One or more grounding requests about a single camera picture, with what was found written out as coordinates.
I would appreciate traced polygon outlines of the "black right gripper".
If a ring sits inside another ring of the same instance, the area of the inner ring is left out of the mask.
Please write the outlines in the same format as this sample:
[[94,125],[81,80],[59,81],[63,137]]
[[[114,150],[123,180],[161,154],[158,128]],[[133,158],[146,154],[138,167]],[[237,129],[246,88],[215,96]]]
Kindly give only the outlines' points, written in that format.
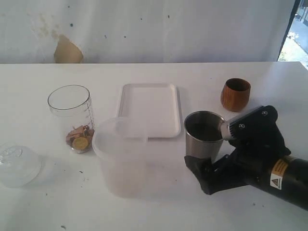
[[258,106],[222,123],[222,138],[235,148],[212,163],[191,155],[184,157],[186,167],[197,178],[207,195],[252,185],[290,187],[291,152],[278,130],[275,107]]

